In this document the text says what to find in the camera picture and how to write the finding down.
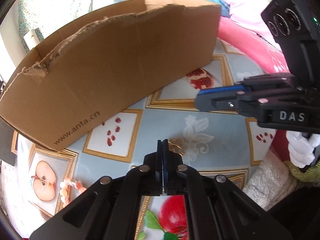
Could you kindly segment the white gloved hand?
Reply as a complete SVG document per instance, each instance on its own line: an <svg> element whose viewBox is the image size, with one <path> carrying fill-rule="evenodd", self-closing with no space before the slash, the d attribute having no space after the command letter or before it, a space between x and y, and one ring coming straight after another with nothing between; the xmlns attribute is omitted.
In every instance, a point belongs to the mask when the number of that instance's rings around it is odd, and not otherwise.
<svg viewBox="0 0 320 240"><path fill-rule="evenodd" d="M290 161L298 168L314 166L319 160L319 134L287 131Z"/></svg>

